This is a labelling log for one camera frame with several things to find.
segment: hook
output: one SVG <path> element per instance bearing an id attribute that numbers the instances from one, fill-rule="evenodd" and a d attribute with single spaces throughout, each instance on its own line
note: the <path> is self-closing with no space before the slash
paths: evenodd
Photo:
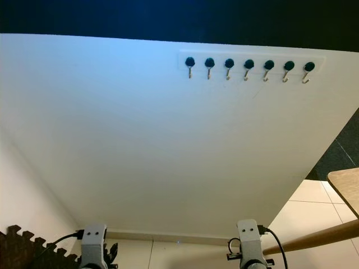
<path id="1" fill-rule="evenodd" d="M 227 74 L 225 76 L 226 80 L 229 80 L 231 77 L 229 76 L 229 70 L 234 66 L 234 60 L 233 59 L 227 59 L 225 60 L 224 66 L 227 68 Z"/>
<path id="2" fill-rule="evenodd" d="M 248 80 L 248 72 L 250 69 L 252 69 L 254 67 L 253 60 L 252 59 L 247 60 L 244 64 L 244 67 L 246 69 L 244 80 L 247 81 Z"/>
<path id="3" fill-rule="evenodd" d="M 284 70 L 285 70 L 286 72 L 284 73 L 284 77 L 283 77 L 283 79 L 282 79 L 283 82 L 287 82 L 287 81 L 289 80 L 289 78 L 288 78 L 288 72 L 289 72 L 290 70 L 292 70 L 293 68 L 294 68 L 294 62 L 293 62 L 293 61 L 288 61 L 288 62 L 285 63 L 285 65 L 284 65 Z"/>
<path id="4" fill-rule="evenodd" d="M 188 67 L 188 77 L 192 77 L 191 68 L 196 64 L 195 60 L 192 57 L 188 57 L 185 61 L 186 66 Z"/>
<path id="5" fill-rule="evenodd" d="M 314 67 L 315 67 L 315 64 L 313 62 L 308 62 L 305 64 L 305 66 L 304 66 L 305 75 L 302 78 L 303 84 L 306 84 L 310 81 L 309 78 L 307 80 L 305 80 L 305 78 L 307 77 L 308 73 L 314 69 Z"/>
<path id="6" fill-rule="evenodd" d="M 264 73 L 264 77 L 263 77 L 263 81 L 268 81 L 268 72 L 274 67 L 274 62 L 272 60 L 268 60 L 265 62 L 264 64 L 264 69 L 265 69 L 265 73 Z"/>
<path id="7" fill-rule="evenodd" d="M 208 72 L 207 72 L 207 79 L 209 80 L 211 78 L 211 68 L 214 67 L 214 59 L 212 58 L 207 58 L 207 60 L 205 61 L 204 65 L 207 67 Z"/>

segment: white mounting strip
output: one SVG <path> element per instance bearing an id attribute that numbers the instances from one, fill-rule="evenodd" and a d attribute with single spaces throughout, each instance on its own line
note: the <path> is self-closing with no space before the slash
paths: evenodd
<path id="1" fill-rule="evenodd" d="M 231 58 L 234 60 L 234 66 L 231 68 L 230 73 L 243 73 L 245 72 L 244 63 L 248 59 L 254 61 L 254 67 L 251 69 L 250 74 L 263 75 L 264 63 L 268 60 L 274 62 L 274 67 L 269 71 L 269 74 L 284 75 L 284 64 L 288 61 L 293 61 L 295 66 L 290 70 L 289 75 L 305 74 L 303 68 L 307 62 L 314 62 L 315 68 L 310 72 L 310 75 L 319 73 L 323 68 L 326 57 L 321 55 L 295 55 L 295 54 L 274 54 L 274 53 L 241 53 L 241 52 L 218 52 L 218 51 L 195 51 L 195 50 L 181 50 L 178 54 L 178 68 L 181 70 L 187 70 L 188 67 L 185 64 L 187 57 L 193 57 L 196 64 L 192 67 L 192 72 L 206 71 L 204 62 L 207 58 L 213 58 L 215 66 L 211 68 L 212 72 L 226 73 L 227 69 L 224 66 L 225 60 Z"/>

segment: wooden table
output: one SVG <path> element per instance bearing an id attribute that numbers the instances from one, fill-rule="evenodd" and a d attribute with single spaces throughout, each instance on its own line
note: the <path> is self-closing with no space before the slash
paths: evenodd
<path id="1" fill-rule="evenodd" d="M 285 251 L 318 247 L 359 236 L 359 168 L 330 172 L 328 182 L 357 216 L 358 220 L 285 242 L 282 244 Z M 279 247 L 275 246 L 265 249 L 263 254 L 268 255 L 279 252 Z"/>

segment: wooden stick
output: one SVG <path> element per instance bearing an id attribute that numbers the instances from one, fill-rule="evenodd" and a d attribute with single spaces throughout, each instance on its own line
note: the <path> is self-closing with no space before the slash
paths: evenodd
<path id="1" fill-rule="evenodd" d="M 359 220 L 353 220 L 322 231 L 299 237 L 282 244 L 284 251 L 297 251 L 299 249 L 313 248 L 320 245 L 332 244 L 335 242 L 355 238 L 359 236 Z M 280 253 L 279 247 L 267 248 L 264 255 Z"/>

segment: black cable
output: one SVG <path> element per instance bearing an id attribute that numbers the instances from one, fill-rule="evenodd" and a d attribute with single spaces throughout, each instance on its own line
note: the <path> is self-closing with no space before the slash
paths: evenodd
<path id="1" fill-rule="evenodd" d="M 279 248 L 280 248 L 280 251 L 281 251 L 281 253 L 282 253 L 282 255 L 283 255 L 284 267 L 285 267 L 285 269 L 288 269 L 286 254 L 284 253 L 284 249 L 283 249 L 283 247 L 282 247 L 282 244 L 281 244 L 280 241 L 279 241 L 279 238 L 278 238 L 278 237 L 276 236 L 276 234 L 275 234 L 272 230 L 270 230 L 269 228 L 266 228 L 266 230 L 267 230 L 268 232 L 270 232 L 270 233 L 272 234 L 272 236 L 274 236 L 275 240 L 277 241 L 277 243 L 278 243 L 278 245 L 279 245 Z"/>
<path id="2" fill-rule="evenodd" d="M 65 240 L 67 238 L 70 237 L 77 237 L 78 239 L 82 239 L 82 236 L 84 235 L 84 230 L 79 230 L 73 234 L 68 234 L 63 236 L 62 238 L 57 239 L 55 242 L 51 243 L 48 247 L 46 247 L 46 249 L 44 249 L 38 256 L 36 256 L 29 264 L 29 266 L 27 267 L 28 269 L 30 269 L 32 267 L 32 265 L 34 264 L 34 262 L 39 259 L 46 251 L 48 251 L 49 249 L 51 249 L 51 247 L 53 247 L 54 245 L 56 245 L 57 243 L 59 243 L 62 240 Z"/>
<path id="3" fill-rule="evenodd" d="M 233 251 L 232 251 L 232 248 L 231 248 L 231 242 L 232 242 L 233 240 L 238 240 L 239 242 L 241 242 L 240 239 L 239 239 L 239 238 L 236 238 L 236 237 L 234 237 L 234 238 L 232 238 L 230 241 L 228 241 L 228 250 L 229 250 L 230 254 L 233 254 Z"/>

